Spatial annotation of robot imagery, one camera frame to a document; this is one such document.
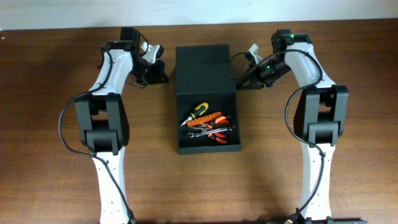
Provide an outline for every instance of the robotic arm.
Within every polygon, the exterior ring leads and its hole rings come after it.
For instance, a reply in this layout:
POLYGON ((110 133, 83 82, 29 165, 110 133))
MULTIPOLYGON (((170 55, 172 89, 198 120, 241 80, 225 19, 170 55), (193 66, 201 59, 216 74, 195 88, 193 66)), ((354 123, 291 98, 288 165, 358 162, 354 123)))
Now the robotic arm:
POLYGON ((345 86, 336 86, 323 71, 307 34, 277 30, 271 42, 274 54, 270 57, 262 59, 257 54, 259 47, 256 44, 245 53, 250 61, 249 69, 238 82, 237 89, 272 87, 287 72, 294 72, 303 91, 294 116, 294 134, 303 140, 303 192, 300 209, 286 223, 333 223, 329 206, 330 166, 338 137, 344 130, 348 90, 345 86), (320 104, 329 107, 330 111, 319 111, 320 104), (316 144, 323 155, 307 143, 316 144))
POLYGON ((144 42, 145 54, 140 55, 139 41, 137 30, 122 28, 121 40, 109 41, 104 47, 97 81, 87 94, 75 100, 81 141, 92 156, 101 159, 93 158, 101 195, 101 224, 135 222, 126 201, 123 172, 125 146, 129 142, 129 123, 121 99, 126 78, 132 73, 144 86, 169 81, 164 62, 156 60, 163 47, 144 42), (99 113, 107 113, 108 119, 95 119, 99 113))

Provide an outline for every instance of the silver wrench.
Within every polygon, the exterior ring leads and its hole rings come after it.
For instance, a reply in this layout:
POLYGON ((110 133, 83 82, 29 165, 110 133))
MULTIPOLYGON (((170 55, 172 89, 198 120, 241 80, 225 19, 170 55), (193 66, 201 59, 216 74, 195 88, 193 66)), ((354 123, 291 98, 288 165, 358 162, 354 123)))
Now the silver wrench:
POLYGON ((211 131, 205 131, 202 133, 188 133, 188 137, 189 138, 193 138, 193 137, 200 137, 200 136, 204 136, 204 135, 208 135, 208 134, 213 134, 213 133, 218 133, 218 132, 222 132, 222 131, 234 131, 235 130, 235 126, 230 126, 227 128, 219 128, 219 129, 214 129, 211 131))

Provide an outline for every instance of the open toolbox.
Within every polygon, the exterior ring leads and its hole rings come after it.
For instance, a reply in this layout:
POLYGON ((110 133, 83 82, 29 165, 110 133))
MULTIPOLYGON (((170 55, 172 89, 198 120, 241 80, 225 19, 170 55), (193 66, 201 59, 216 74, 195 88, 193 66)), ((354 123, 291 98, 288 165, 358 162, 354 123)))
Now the open toolbox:
POLYGON ((229 46, 207 45, 177 47, 177 126, 178 153, 195 154, 206 152, 232 152, 242 148, 236 108, 236 87, 230 79, 232 68, 228 69, 229 46), (201 103, 208 103, 207 110, 200 116, 221 112, 228 124, 216 124, 213 128, 234 127, 232 131, 220 132, 220 143, 208 135, 188 137, 189 133, 201 133, 181 123, 201 103))

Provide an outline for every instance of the table surface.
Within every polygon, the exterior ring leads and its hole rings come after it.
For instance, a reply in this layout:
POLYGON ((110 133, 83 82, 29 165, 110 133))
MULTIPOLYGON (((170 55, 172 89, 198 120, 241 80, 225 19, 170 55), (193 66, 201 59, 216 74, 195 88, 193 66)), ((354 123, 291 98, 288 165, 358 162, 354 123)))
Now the table surface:
MULTIPOLYGON (((179 156, 175 125, 176 46, 229 44, 232 55, 256 43, 261 55, 269 55, 271 35, 283 28, 308 33, 324 70, 350 93, 331 168, 332 216, 396 222, 397 19, 138 27, 150 43, 164 46, 170 75, 169 84, 143 90, 126 85, 123 91, 130 124, 127 200, 139 221, 240 222, 294 212, 302 191, 302 151, 284 122, 285 103, 298 88, 293 73, 273 88, 238 92, 241 152, 179 156)), ((99 222, 93 161, 62 146, 57 121, 62 106, 92 86, 100 46, 119 32, 1 33, 0 223, 99 222)), ((237 58, 233 68, 243 74, 247 61, 237 58)), ((71 147, 86 151, 74 109, 63 123, 71 147)))

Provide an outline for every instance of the wooden table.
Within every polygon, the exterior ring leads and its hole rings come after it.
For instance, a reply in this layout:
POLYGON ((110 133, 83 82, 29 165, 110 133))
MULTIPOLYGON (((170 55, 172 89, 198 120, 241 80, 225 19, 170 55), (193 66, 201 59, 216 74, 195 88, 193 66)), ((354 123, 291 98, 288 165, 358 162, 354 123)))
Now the wooden table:
MULTIPOLYGON (((232 55, 256 43, 261 55, 269 55, 271 35, 290 28, 309 34, 325 71, 350 92, 331 169, 333 217, 396 222, 397 19, 138 28, 150 43, 165 47, 162 60, 170 75, 166 85, 124 87, 130 124, 124 173, 139 221, 240 222, 294 212, 302 190, 302 152, 284 123, 285 102, 298 87, 293 74, 273 88, 238 93, 241 152, 179 156, 172 72, 176 46, 229 44, 232 55)), ((92 86, 100 46, 118 39, 119 32, 1 33, 0 223, 99 222, 93 161, 62 146, 57 121, 67 100, 92 86)), ((247 61, 239 58, 233 67, 242 74, 247 61)), ((74 109, 64 126, 70 145, 86 151, 74 109)))

